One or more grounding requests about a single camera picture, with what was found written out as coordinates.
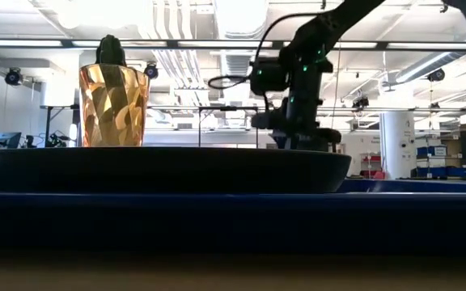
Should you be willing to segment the black metal stand frame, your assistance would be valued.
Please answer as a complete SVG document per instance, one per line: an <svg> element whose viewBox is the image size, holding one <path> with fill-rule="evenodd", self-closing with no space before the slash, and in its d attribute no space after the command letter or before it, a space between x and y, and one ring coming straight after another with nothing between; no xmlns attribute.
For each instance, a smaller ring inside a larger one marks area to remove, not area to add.
<svg viewBox="0 0 466 291"><path fill-rule="evenodd" d="M201 122L205 120L209 114L213 113L214 111L220 111L220 112L237 112L237 111L253 111L255 113L258 113L258 107L245 107L245 106L230 106L230 105L225 105L225 106L199 106L198 107L198 147L201 148ZM203 111L207 111L205 114L205 117L201 116L201 113Z"/></svg>

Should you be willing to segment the open laptop screen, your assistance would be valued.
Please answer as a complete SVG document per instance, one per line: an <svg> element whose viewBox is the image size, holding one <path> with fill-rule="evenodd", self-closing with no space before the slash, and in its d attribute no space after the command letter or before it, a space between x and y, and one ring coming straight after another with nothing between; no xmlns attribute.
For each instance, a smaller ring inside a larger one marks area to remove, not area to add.
<svg viewBox="0 0 466 291"><path fill-rule="evenodd" d="M0 133L0 149L17 149L22 133Z"/></svg>

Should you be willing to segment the red shelf rack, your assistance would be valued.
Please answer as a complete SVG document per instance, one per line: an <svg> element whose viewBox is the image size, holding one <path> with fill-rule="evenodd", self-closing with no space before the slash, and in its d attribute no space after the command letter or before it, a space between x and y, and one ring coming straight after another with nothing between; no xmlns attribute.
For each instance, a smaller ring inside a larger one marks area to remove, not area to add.
<svg viewBox="0 0 466 291"><path fill-rule="evenodd" d="M379 152L361 154L360 176L365 179L384 179L383 161Z"/></svg>

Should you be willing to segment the black-legged background table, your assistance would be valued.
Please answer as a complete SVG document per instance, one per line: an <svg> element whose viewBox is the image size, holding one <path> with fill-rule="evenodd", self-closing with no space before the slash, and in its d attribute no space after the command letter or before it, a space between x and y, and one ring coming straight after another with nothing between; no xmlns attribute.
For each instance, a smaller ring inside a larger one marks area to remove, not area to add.
<svg viewBox="0 0 466 291"><path fill-rule="evenodd" d="M76 103L65 106L41 106L46 111L46 121L44 126L44 148L55 147L75 147L79 146L80 134L80 106ZM64 134L59 129L51 130L52 121L61 113L70 111L72 113L72 122L70 123L69 132Z"/></svg>

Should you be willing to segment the amber faceted plastic cup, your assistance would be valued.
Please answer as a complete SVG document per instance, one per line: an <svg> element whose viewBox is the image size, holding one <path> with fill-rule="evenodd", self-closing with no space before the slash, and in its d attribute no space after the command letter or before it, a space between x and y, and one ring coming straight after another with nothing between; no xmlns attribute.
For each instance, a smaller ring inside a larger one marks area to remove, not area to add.
<svg viewBox="0 0 466 291"><path fill-rule="evenodd" d="M149 77L134 68L111 64L81 67L82 146L142 146L149 89Z"/></svg>

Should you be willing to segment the blue labelled storage bin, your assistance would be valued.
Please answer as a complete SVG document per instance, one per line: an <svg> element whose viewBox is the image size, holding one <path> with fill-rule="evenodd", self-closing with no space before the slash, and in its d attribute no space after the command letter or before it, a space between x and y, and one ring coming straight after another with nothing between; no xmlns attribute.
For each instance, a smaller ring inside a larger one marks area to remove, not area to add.
<svg viewBox="0 0 466 291"><path fill-rule="evenodd" d="M447 147L445 145L429 145L417 148L418 157L446 157Z"/></svg>

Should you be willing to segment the blue plastic tray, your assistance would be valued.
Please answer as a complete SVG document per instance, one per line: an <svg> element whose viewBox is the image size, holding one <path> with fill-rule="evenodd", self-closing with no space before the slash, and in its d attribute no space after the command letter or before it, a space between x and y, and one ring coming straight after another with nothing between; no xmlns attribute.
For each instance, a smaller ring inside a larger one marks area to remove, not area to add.
<svg viewBox="0 0 466 291"><path fill-rule="evenodd" d="M0 248L466 255L466 183L320 194L0 192Z"/></svg>

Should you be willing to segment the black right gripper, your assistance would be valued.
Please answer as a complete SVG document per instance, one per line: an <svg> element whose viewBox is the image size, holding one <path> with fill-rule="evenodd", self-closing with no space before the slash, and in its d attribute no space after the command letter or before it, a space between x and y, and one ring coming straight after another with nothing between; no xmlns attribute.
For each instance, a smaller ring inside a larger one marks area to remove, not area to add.
<svg viewBox="0 0 466 291"><path fill-rule="evenodd" d="M266 108L252 117L252 127L271 130L271 138L280 150L331 151L331 142L340 142L341 133L322 128L316 121L319 100L301 103L285 97L279 108Z"/></svg>

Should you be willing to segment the tall green cactus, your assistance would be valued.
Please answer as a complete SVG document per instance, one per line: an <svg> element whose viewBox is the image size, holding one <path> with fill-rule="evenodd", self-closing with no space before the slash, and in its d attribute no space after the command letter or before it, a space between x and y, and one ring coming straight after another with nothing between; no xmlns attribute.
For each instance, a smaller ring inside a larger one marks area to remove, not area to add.
<svg viewBox="0 0 466 291"><path fill-rule="evenodd" d="M120 40L109 34L102 38L96 49L95 63L126 66L125 52Z"/></svg>

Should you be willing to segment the dark round plate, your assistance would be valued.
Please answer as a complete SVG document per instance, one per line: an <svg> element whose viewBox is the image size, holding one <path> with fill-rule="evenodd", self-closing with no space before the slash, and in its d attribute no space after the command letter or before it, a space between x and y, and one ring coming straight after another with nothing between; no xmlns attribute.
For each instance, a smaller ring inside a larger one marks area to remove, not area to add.
<svg viewBox="0 0 466 291"><path fill-rule="evenodd" d="M303 150L93 147L0 150L0 192L335 192L351 158Z"/></svg>

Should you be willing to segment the white round pillar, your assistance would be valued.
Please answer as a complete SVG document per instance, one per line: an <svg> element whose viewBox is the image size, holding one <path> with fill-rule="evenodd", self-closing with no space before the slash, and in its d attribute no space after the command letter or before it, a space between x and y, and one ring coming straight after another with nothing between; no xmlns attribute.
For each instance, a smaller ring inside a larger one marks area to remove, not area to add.
<svg viewBox="0 0 466 291"><path fill-rule="evenodd" d="M380 153L385 179L407 179L417 166L414 117L412 112L384 112L379 115Z"/></svg>

